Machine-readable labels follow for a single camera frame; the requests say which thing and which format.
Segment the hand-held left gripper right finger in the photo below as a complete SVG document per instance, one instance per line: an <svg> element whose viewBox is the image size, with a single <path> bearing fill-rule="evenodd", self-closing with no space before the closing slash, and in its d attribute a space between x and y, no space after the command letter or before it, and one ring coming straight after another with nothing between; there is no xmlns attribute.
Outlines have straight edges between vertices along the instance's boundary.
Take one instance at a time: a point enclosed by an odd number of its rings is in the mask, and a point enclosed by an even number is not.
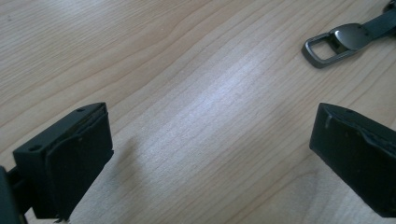
<svg viewBox="0 0 396 224"><path fill-rule="evenodd" d="M321 103L309 147L381 217L396 217L396 131Z"/></svg>

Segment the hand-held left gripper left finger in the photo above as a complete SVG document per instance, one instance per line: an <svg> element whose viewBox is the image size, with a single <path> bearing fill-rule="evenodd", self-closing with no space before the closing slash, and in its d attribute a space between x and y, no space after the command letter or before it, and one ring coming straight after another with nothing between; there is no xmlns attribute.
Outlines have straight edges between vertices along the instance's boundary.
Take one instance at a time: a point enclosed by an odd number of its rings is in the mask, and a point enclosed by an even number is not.
<svg viewBox="0 0 396 224"><path fill-rule="evenodd" d="M13 151L19 208L67 220L113 155L106 104L78 108Z"/></svg>

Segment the metal bottle opener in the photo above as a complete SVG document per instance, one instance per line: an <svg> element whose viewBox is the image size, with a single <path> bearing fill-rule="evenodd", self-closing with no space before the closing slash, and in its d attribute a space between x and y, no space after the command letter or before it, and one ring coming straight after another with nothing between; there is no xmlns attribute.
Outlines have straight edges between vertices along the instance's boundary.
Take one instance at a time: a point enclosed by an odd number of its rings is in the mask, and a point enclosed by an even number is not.
<svg viewBox="0 0 396 224"><path fill-rule="evenodd" d="M364 24L343 24L328 33L307 39L302 47L302 54L314 67L324 68L354 55L379 38L395 34L396 0L390 0L380 16ZM321 42L326 42L333 50L332 57L322 59L313 51L312 47Z"/></svg>

